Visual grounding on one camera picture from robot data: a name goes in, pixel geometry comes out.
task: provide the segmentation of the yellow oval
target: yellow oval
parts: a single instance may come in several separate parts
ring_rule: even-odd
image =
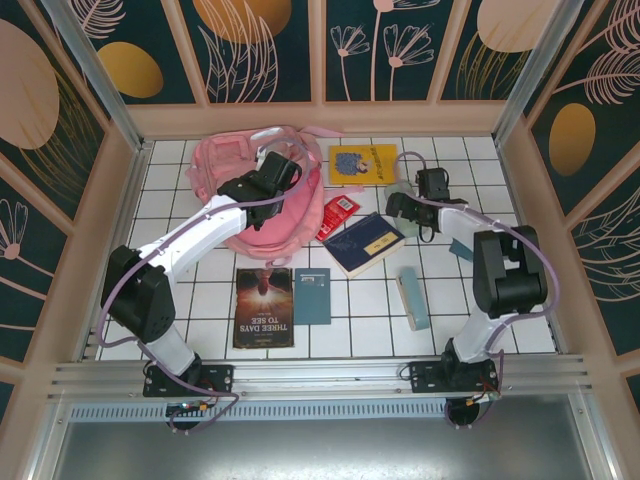
[[[262,18],[272,36],[276,36],[289,23],[291,0],[193,0],[193,6],[209,29],[233,43],[257,43],[263,36],[255,33],[245,2],[255,17]]]
[[[162,71],[147,52],[127,42],[113,42],[98,50],[98,57],[119,92],[149,98],[164,85]]]
[[[531,50],[551,18],[557,0],[483,0],[478,35],[496,52]]]
[[[43,146],[58,124],[56,71],[38,44],[0,20],[0,137],[18,148]]]
[[[549,157],[555,171],[566,177],[578,172],[589,158],[595,138],[596,121],[591,110],[579,103],[565,105],[549,135]]]

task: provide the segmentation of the white tile floor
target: white tile floor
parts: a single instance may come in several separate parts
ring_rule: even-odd
[[[510,224],[516,223],[498,156],[489,137],[360,137],[319,139],[328,158],[329,145],[395,144],[398,151],[424,155],[429,167],[449,172],[452,197],[463,198],[473,207]],[[201,208],[184,172],[197,141],[156,142],[133,221],[129,244],[138,247],[156,240]],[[402,172],[412,183],[422,168],[410,157]],[[358,216],[384,211],[384,187],[366,187],[353,195],[362,208]],[[353,217],[348,224],[357,221]],[[231,333],[235,313],[236,268],[263,267],[264,262],[236,255],[224,246],[209,252],[179,279],[176,288],[176,323],[186,341],[205,359],[349,358],[433,355],[442,352],[447,340],[463,327],[475,305],[471,264],[449,253],[451,239],[436,235],[425,244],[409,239],[384,262],[347,281],[327,251],[318,242],[298,252],[292,268],[331,269],[331,325],[296,326],[295,346],[287,349],[234,350]],[[416,267],[426,292],[432,327],[413,332],[404,314],[395,277],[407,265]],[[110,322],[107,339],[126,332]],[[554,352],[554,342],[544,318],[516,323],[497,342],[507,353]],[[139,359],[133,344],[104,352],[98,359]]]

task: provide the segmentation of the blue book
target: blue book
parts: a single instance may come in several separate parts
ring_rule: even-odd
[[[331,323],[331,270],[296,268],[293,289],[293,323],[329,325]]]
[[[354,278],[404,245],[404,235],[372,213],[324,242],[347,278]]]

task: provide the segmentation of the yellow book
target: yellow book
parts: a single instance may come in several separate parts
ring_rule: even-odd
[[[389,185],[395,183],[395,145],[329,147],[331,185]]]

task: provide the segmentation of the cable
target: cable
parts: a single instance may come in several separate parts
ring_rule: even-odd
[[[400,158],[402,156],[404,156],[404,155],[407,155],[407,154],[415,155],[415,156],[419,157],[420,159],[422,159],[423,161],[425,161],[424,157],[422,155],[420,155],[419,153],[416,153],[416,152],[404,152],[404,154],[400,154],[396,158],[396,165],[397,165],[398,161],[400,160]],[[546,308],[542,309],[542,311],[540,311],[540,312],[520,313],[520,314],[514,315],[513,317],[510,317],[510,318],[506,319],[504,322],[502,322],[493,331],[493,333],[489,337],[489,340],[487,340],[487,343],[485,344],[485,347],[484,347],[486,352],[489,352],[491,350],[491,347],[493,346],[493,344],[496,341],[496,339],[513,322],[516,322],[516,321],[519,321],[519,320],[527,320],[527,319],[530,319],[530,318],[537,318],[537,317],[545,316],[545,315],[551,313],[553,310],[556,309],[556,307],[558,306],[558,302],[560,300],[560,280],[558,279],[558,274],[556,273],[555,269],[553,268],[553,265],[551,265],[551,262],[549,261],[549,259],[547,259],[545,254],[542,253],[542,251],[533,242],[531,242],[529,239],[527,239],[526,237],[524,237],[520,233],[518,233],[515,230],[513,230],[510,226],[505,225],[505,224],[499,222],[498,220],[493,220],[492,218],[487,217],[486,215],[475,211],[474,209],[470,208],[469,205],[467,205],[467,204],[435,202],[433,200],[427,200],[425,198],[418,197],[415,194],[407,193],[406,195],[408,197],[416,200],[417,202],[423,203],[425,205],[431,205],[433,207],[440,207],[440,208],[443,208],[443,207],[444,208],[453,208],[455,210],[459,210],[462,213],[466,213],[466,214],[468,214],[468,215],[470,215],[472,217],[475,217],[476,219],[480,220],[482,223],[488,225],[489,227],[495,227],[495,228],[498,228],[500,230],[503,230],[503,231],[507,232],[509,235],[511,235],[512,237],[516,238],[517,240],[522,242],[522,244],[524,244],[527,248],[529,248],[529,250],[531,250],[535,254],[535,256],[540,259],[542,264],[547,269],[547,272],[549,272],[549,276],[551,277],[551,282],[553,283],[553,288],[554,288],[553,300],[551,301],[549,306],[547,306]]]
[[[103,347],[103,348],[111,348],[111,347],[115,347],[115,346],[118,346],[118,345],[122,345],[124,343],[135,341],[135,342],[137,342],[138,347],[140,348],[140,350],[142,350],[142,352],[151,359],[153,364],[157,365],[158,368],[160,368],[160,370],[162,370],[162,372],[167,377],[169,377],[173,382],[177,383],[178,385],[180,385],[180,386],[182,386],[182,387],[184,387],[186,389],[189,389],[189,390],[191,390],[193,392],[204,394],[207,397],[208,396],[230,397],[230,398],[233,399],[229,405],[224,407],[220,412],[218,412],[210,420],[207,420],[206,422],[202,422],[202,423],[198,424],[196,427],[194,427],[193,429],[191,429],[192,432],[202,430],[202,429],[206,428],[207,426],[211,425],[212,423],[214,423],[218,418],[220,418],[222,415],[224,415],[227,412],[227,410],[229,410],[236,403],[238,403],[238,401],[240,400],[239,395],[236,394],[236,393],[232,393],[232,392],[228,392],[228,393],[227,392],[224,392],[224,393],[222,393],[222,392],[211,392],[210,390],[205,390],[205,389],[196,387],[194,385],[191,385],[191,384],[189,384],[187,382],[184,382],[183,380],[178,378],[176,375],[171,373],[160,361],[158,361],[158,359],[146,347],[146,345],[144,345],[142,342],[140,342],[136,336],[132,335],[132,336],[129,336],[129,337],[122,338],[120,340],[116,340],[114,342],[107,342],[105,340],[105,338],[104,338],[104,325],[106,323],[107,316],[109,314],[109,310],[111,309],[111,306],[113,305],[113,302],[115,301],[116,297],[118,296],[118,294],[120,293],[122,288],[125,286],[125,284],[142,267],[144,267],[146,264],[148,264],[156,256],[160,255],[165,248],[169,247],[173,242],[175,242],[178,238],[180,238],[186,232],[191,230],[193,227],[195,227],[196,225],[202,223],[203,221],[206,221],[211,216],[213,216],[213,215],[215,215],[217,213],[220,213],[220,212],[222,212],[224,210],[231,209],[231,208],[260,207],[260,206],[263,206],[263,205],[271,205],[273,203],[278,203],[278,202],[283,201],[284,199],[294,195],[300,188],[302,188],[302,186],[307,182],[307,179],[309,178],[311,167],[312,167],[312,161],[311,161],[311,157],[309,155],[309,150],[307,149],[307,147],[302,142],[299,142],[298,140],[293,139],[293,138],[277,138],[277,139],[271,140],[271,141],[265,143],[258,150],[259,151],[266,150],[267,147],[269,147],[269,146],[271,146],[271,145],[273,145],[275,143],[290,143],[290,144],[295,145],[298,148],[300,148],[302,150],[302,153],[304,153],[305,168],[304,168],[304,171],[302,173],[302,177],[300,178],[300,180],[298,182],[296,182],[296,184],[292,188],[290,188],[287,191],[283,192],[281,195],[278,195],[277,197],[274,197],[274,198],[271,198],[271,199],[268,199],[268,200],[259,200],[259,201],[255,201],[255,202],[230,203],[230,204],[227,204],[227,205],[222,205],[220,207],[214,208],[213,210],[211,210],[209,212],[206,212],[206,213],[203,213],[199,217],[194,218],[192,221],[190,221],[189,223],[184,225],[182,228],[180,228],[178,231],[176,231],[169,238],[164,240],[160,245],[158,245],[158,247],[155,250],[153,250],[149,255],[147,255],[146,257],[141,259],[128,272],[126,272],[122,276],[122,278],[116,283],[115,287],[113,288],[113,290],[111,291],[111,293],[107,297],[107,300],[105,301],[104,306],[102,307],[102,311],[100,312],[100,317],[99,317],[98,325],[97,325],[97,328],[96,328],[96,336],[98,337],[98,343],[100,344],[101,347]]]

